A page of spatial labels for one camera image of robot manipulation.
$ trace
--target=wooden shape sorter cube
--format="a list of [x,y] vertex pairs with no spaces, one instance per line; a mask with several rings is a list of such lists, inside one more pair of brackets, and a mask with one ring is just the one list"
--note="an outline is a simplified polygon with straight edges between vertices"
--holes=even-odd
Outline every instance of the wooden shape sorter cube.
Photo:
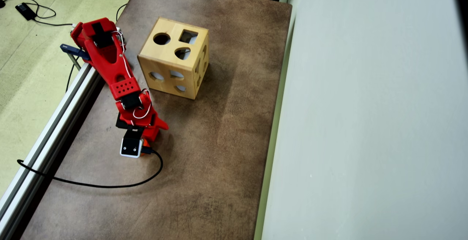
[[138,55],[148,87],[195,99],[209,48],[208,29],[159,17]]

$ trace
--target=brown tabletop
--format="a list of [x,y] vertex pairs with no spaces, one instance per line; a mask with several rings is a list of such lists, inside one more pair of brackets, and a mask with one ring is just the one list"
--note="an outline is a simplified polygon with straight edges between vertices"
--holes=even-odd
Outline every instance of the brown tabletop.
[[[157,17],[210,31],[210,65],[196,100],[151,90],[169,125],[152,146],[162,172],[135,188],[52,181],[24,239],[252,239],[291,5],[269,0],[130,0],[117,26],[137,54]],[[56,175],[79,182],[139,182],[155,155],[119,155],[125,130],[107,85]]]

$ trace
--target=cable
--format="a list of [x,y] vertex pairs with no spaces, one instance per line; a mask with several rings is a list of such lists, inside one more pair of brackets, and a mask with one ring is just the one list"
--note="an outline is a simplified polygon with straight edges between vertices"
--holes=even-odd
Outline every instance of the cable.
[[135,109],[135,110],[133,110],[133,117],[134,117],[134,118],[137,118],[137,119],[142,119],[142,118],[146,117],[146,116],[148,115],[149,111],[151,110],[151,106],[152,106],[152,99],[151,99],[151,95],[150,95],[150,92],[149,92],[149,90],[148,90],[148,89],[146,89],[146,88],[145,88],[145,89],[143,89],[141,92],[143,93],[143,92],[145,92],[145,91],[147,91],[147,92],[148,92],[148,97],[149,97],[149,100],[150,100],[150,104],[149,104],[149,106],[148,106],[147,113],[145,113],[145,115],[144,115],[143,117],[137,117],[137,116],[135,116],[135,111],[136,111],[137,109]]
[[[25,4],[28,4],[28,5],[36,5],[36,6],[37,6],[37,8],[36,8],[36,10],[35,10],[35,15],[36,15],[38,18],[47,19],[47,18],[52,18],[52,17],[54,17],[54,16],[57,15],[57,13],[56,13],[53,9],[51,9],[51,8],[49,8],[49,7],[47,7],[47,6],[44,6],[44,5],[40,5],[38,2],[36,2],[36,0],[31,0],[31,1],[35,2],[35,4],[32,4],[32,3],[25,3]],[[54,14],[51,15],[51,16],[47,16],[47,17],[41,17],[41,16],[39,16],[39,15],[37,15],[37,13],[39,12],[39,8],[40,8],[40,7],[45,8],[45,9],[49,9],[49,10],[51,10],[52,12],[54,12]],[[32,20],[34,20],[35,22],[41,23],[41,24],[52,25],[52,26],[72,25],[72,24],[50,24],[50,23],[44,23],[44,22],[40,22],[40,21],[36,20],[35,18],[33,18]]]
[[114,188],[129,188],[129,187],[135,187],[135,186],[138,186],[138,185],[142,185],[143,183],[147,183],[149,182],[150,180],[154,179],[154,177],[156,177],[162,170],[162,157],[161,155],[159,155],[159,153],[155,150],[152,151],[152,153],[156,154],[157,157],[159,158],[159,161],[161,162],[161,166],[159,167],[159,170],[151,177],[149,177],[148,179],[142,181],[142,182],[137,182],[137,183],[134,183],[134,184],[128,184],[128,185],[96,185],[96,184],[89,184],[89,183],[83,183],[83,182],[74,182],[72,180],[65,180],[65,179],[62,179],[62,178],[57,178],[55,176],[50,176],[50,175],[47,175],[45,173],[42,173],[40,171],[37,171],[37,170],[34,170],[33,168],[25,165],[23,162],[23,160],[17,160],[18,164],[23,166],[25,169],[33,172],[33,173],[36,173],[38,175],[42,175],[44,177],[48,177],[48,178],[52,178],[54,180],[58,180],[59,182],[65,182],[65,183],[70,183],[70,184],[74,184],[74,185],[80,185],[80,186],[87,186],[87,187],[93,187],[93,188],[107,188],[107,189],[114,189]]
[[122,32],[119,32],[119,31],[114,31],[113,33],[118,33],[120,35],[120,41],[122,42],[122,54],[120,55],[120,57],[124,59],[125,70],[127,70],[128,77],[132,77],[132,75],[130,74],[130,71],[128,70],[127,62],[125,61],[125,57],[124,57],[124,53],[125,53],[124,35],[122,34]]
[[33,18],[32,20],[34,20],[34,22],[38,22],[38,23],[40,23],[40,24],[47,24],[47,25],[52,25],[52,26],[73,25],[73,24],[50,24],[50,23],[44,23],[44,22],[40,22],[40,21],[38,21],[38,20],[36,20],[36,19],[34,19],[34,18]]
[[117,10],[117,13],[116,13],[116,22],[117,22],[117,20],[118,20],[118,12],[119,12],[120,9],[122,9],[122,7],[124,7],[125,5],[127,5],[127,4],[122,5],[122,6],[119,7],[119,9]]
[[25,3],[25,4],[27,4],[27,5],[36,5],[36,6],[37,6],[37,8],[36,8],[36,10],[35,10],[35,15],[37,15],[37,12],[39,11],[39,7],[42,7],[42,8],[45,8],[45,9],[49,9],[49,10],[51,10],[52,12],[54,12],[54,14],[52,14],[51,16],[47,16],[47,17],[40,17],[39,15],[37,15],[38,18],[47,19],[47,18],[52,18],[52,17],[54,17],[54,16],[57,15],[57,13],[56,13],[52,8],[49,8],[49,7],[47,7],[47,6],[40,5],[40,4],[32,4],[32,3]]
[[75,67],[75,64],[72,64],[72,69],[70,70],[70,74],[68,75],[67,88],[65,89],[65,93],[68,91],[68,84],[70,84],[70,78],[72,78],[72,72],[73,72],[74,67]]

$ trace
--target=black power cord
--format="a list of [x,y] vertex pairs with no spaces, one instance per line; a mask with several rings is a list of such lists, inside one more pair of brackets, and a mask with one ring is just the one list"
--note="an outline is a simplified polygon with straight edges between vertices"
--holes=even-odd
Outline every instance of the black power cord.
[[117,10],[117,13],[116,13],[116,22],[117,22],[117,20],[118,20],[118,12],[119,12],[120,9],[122,9],[122,7],[124,7],[125,5],[127,5],[127,4],[122,5],[122,6],[119,7],[119,9]]
[[[31,1],[33,1],[34,4],[32,4],[32,3],[26,3],[26,4],[27,4],[27,5],[36,5],[36,6],[37,6],[37,8],[36,8],[36,10],[35,10],[35,15],[36,15],[38,18],[40,18],[40,19],[47,19],[47,18],[52,18],[52,17],[54,17],[54,16],[57,15],[57,13],[56,13],[53,9],[51,9],[51,8],[49,8],[49,7],[47,7],[47,6],[44,6],[44,5],[40,5],[38,2],[36,2],[36,0],[31,0]],[[41,17],[41,16],[39,16],[39,15],[37,15],[37,12],[39,12],[39,8],[40,8],[40,7],[45,8],[45,9],[49,9],[49,10],[51,10],[52,12],[54,12],[54,14],[52,14],[51,16],[47,16],[47,17]],[[33,20],[34,22],[37,22],[37,23],[46,24],[46,25],[52,25],[52,26],[72,25],[72,24],[51,24],[51,23],[44,23],[44,22],[41,22],[41,21],[36,20],[35,18],[33,18],[32,20]]]
[[152,153],[156,154],[157,157],[159,158],[159,161],[161,162],[161,166],[159,167],[159,170],[151,177],[149,177],[148,179],[142,181],[142,182],[137,182],[137,183],[134,183],[134,184],[128,184],[128,185],[96,185],[96,184],[89,184],[89,183],[83,183],[83,182],[74,182],[73,180],[65,180],[65,179],[62,179],[62,178],[58,178],[58,177],[55,177],[55,176],[51,176],[51,175],[47,175],[45,173],[42,173],[40,171],[37,171],[37,170],[34,170],[33,168],[25,165],[23,162],[23,160],[17,160],[18,164],[23,166],[25,169],[33,172],[33,173],[36,173],[38,175],[42,175],[44,177],[47,177],[47,178],[52,178],[54,180],[58,180],[59,182],[65,182],[65,183],[70,183],[70,184],[74,184],[74,185],[80,185],[80,186],[86,186],[86,187],[93,187],[93,188],[106,188],[106,189],[115,189],[115,188],[129,188],[129,187],[135,187],[135,186],[138,186],[138,185],[142,185],[143,183],[147,183],[149,182],[150,180],[154,179],[154,177],[156,177],[162,170],[162,157],[161,155],[159,155],[159,153],[155,150],[152,150]]
[[72,64],[72,69],[70,69],[70,74],[68,75],[68,81],[67,81],[67,88],[65,89],[65,93],[68,91],[68,85],[70,84],[70,78],[72,78],[72,73],[73,73],[73,68],[75,67],[75,64]]

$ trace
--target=gray wall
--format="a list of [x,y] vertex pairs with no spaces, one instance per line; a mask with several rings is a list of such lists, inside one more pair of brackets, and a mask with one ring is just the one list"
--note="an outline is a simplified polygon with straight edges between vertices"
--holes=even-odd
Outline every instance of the gray wall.
[[263,239],[468,239],[454,0],[290,0]]

